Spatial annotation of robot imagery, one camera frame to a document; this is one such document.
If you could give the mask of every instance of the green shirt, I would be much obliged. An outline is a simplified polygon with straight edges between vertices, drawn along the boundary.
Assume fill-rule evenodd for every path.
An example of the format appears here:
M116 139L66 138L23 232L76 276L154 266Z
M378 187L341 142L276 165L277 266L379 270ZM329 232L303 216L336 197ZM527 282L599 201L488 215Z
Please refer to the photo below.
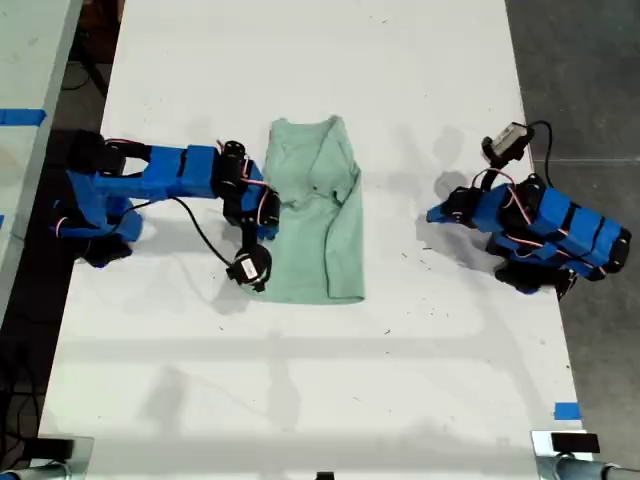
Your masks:
M273 259L261 296L274 302L364 300L360 168L344 122L276 120L264 169L280 195L280 230L265 242Z

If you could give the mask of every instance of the white table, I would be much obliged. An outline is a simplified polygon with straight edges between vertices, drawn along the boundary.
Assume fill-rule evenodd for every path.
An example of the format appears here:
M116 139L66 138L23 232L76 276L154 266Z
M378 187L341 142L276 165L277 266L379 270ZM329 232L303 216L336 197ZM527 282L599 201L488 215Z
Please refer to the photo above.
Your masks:
M552 414L575 401L555 294L424 219L522 120L501 0L127 2L106 136L260 159L272 120L332 113L364 175L366 301L255 301L178 205L146 209L131 258L76 266L60 332L41 433L95 437L90 478L533 479L530 431L580 427ZM232 254L222 204L189 204Z
M40 127L0 126L0 325L81 5L81 0L0 0L0 109L47 113Z

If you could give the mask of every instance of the gray floor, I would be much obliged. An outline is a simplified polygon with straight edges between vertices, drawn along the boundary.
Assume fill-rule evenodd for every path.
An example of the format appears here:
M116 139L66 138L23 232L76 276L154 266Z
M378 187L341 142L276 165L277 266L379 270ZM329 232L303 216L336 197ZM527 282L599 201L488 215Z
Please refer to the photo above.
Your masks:
M526 117L554 126L550 169L556 188L639 233L640 2L507 5ZM543 150L544 142L534 145L536 160ZM560 307L586 428L599 434L603 459L639 468L635 242L622 272L602 282L578 282Z

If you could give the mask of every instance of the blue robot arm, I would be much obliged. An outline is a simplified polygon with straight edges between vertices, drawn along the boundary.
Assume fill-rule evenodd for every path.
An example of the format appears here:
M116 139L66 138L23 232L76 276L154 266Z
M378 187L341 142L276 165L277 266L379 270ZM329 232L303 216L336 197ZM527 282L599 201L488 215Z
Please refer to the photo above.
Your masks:
M138 173L123 174L127 158L148 163ZM123 140L104 141L90 132L77 132L66 165L67 194L54 205L52 228L59 238L79 245L94 266L131 254L128 243L142 230L136 208L179 197L221 198L223 214L242 229L242 249L227 261L203 236L210 249L227 266L239 284L262 290L270 274L271 259L258 240L273 239L278 232L280 201L265 182L244 146L227 142L220 149L189 145L187 148L151 146ZM130 198L147 200L133 206Z
M576 275L596 281L618 272L629 253L631 234L626 228L573 203L535 174L517 185L491 188L500 169L522 158L533 137L531 127L524 125L512 124L507 130L511 134L503 132L496 142L483 141L491 168L480 188L473 183L458 187L428 211L427 221L491 233L487 251L506 259L496 278L524 293L553 285L561 297Z

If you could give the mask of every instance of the blue painter's tape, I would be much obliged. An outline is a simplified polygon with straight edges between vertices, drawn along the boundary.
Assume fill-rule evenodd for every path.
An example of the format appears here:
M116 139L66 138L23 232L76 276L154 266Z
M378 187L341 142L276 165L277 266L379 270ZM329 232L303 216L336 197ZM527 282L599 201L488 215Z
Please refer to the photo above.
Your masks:
M576 402L557 402L553 416L556 420L580 420L580 405Z
M35 108L0 108L0 125L14 127L39 127L47 112Z

